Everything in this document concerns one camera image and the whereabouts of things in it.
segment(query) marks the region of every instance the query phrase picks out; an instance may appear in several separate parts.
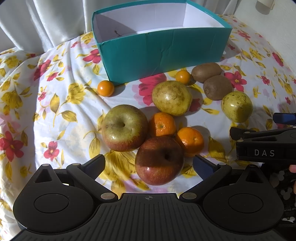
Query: white curtain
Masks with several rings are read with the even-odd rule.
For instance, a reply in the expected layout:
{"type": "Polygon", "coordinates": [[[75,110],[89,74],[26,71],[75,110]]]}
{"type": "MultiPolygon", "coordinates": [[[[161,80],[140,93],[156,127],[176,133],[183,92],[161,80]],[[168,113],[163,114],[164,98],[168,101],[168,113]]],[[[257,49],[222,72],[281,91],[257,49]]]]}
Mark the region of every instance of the white curtain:
{"type": "MultiPolygon", "coordinates": [[[[95,10],[137,0],[5,0],[0,5],[0,51],[37,54],[91,31],[95,10]]],[[[238,0],[193,0],[217,14],[234,13],[238,0]]]]}

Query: apple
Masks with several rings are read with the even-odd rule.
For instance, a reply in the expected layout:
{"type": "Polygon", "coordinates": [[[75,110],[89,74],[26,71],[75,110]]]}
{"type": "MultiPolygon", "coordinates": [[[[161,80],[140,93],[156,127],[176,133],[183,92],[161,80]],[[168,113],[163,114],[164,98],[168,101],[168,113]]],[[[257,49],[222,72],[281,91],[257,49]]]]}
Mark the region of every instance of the apple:
{"type": "Polygon", "coordinates": [[[114,151],[132,151],[139,148],[147,133],[148,121],[144,113],[127,104],[113,107],[102,123],[103,140],[114,151]]]}
{"type": "Polygon", "coordinates": [[[182,170],[184,154],[179,144],[168,136],[152,137],[139,148],[135,167],[138,176],[148,185],[163,185],[182,170]]]}

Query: fabric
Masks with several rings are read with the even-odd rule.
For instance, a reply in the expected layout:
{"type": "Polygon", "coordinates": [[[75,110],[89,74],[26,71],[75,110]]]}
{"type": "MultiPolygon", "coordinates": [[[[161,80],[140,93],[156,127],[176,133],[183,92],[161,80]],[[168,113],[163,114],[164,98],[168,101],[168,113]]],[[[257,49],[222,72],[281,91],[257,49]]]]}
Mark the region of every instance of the fabric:
{"type": "MultiPolygon", "coordinates": [[[[245,168],[236,161],[231,126],[270,130],[282,128],[272,121],[273,112],[295,112],[296,75],[259,33],[235,17],[223,17],[233,26],[225,54],[219,62],[235,90],[252,100],[251,117],[232,123],[221,111],[221,101],[211,101],[202,84],[188,87],[193,96],[189,112],[176,117],[178,129],[192,126],[205,140],[201,154],[214,163],[245,168]]],[[[101,153],[106,168],[97,181],[119,196],[123,192],[178,195],[201,181],[187,158],[181,174],[163,186],[149,186],[136,174],[136,151],[108,149],[101,135],[106,113],[119,104],[140,108],[148,119],[158,110],[152,90],[158,83],[174,80],[176,71],[147,77],[115,88],[112,97],[101,97],[96,88],[107,75],[89,32],[36,56],[17,48],[0,53],[0,236],[10,240],[19,228],[13,203],[40,165],[53,168],[85,163],[101,153]]]]}
{"type": "MultiPolygon", "coordinates": [[[[91,31],[94,11],[138,0],[7,0],[0,5],[0,51],[42,54],[91,31]]],[[[194,0],[217,14],[233,14],[237,0],[194,0]]]]}

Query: ridged surface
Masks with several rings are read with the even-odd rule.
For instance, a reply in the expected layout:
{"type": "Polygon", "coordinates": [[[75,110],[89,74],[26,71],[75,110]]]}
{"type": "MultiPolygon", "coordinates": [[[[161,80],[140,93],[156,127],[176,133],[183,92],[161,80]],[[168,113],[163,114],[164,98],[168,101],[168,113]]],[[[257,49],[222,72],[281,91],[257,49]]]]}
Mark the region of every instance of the ridged surface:
{"type": "Polygon", "coordinates": [[[13,240],[284,241],[275,231],[250,236],[221,230],[196,204],[181,202],[174,194],[124,194],[115,203],[102,204],[88,223],[74,231],[59,235],[23,231],[13,240]]]}

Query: red apple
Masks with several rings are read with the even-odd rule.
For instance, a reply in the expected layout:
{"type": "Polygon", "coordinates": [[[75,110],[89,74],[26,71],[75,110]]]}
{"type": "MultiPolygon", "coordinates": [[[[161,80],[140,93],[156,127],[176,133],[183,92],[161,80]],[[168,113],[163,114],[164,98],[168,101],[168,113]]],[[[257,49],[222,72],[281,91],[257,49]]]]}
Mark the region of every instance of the red apple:
{"type": "Polygon", "coordinates": [[[149,185],[163,185],[182,170],[184,154],[179,144],[167,136],[146,140],[139,148],[135,166],[139,177],[149,185]]]}

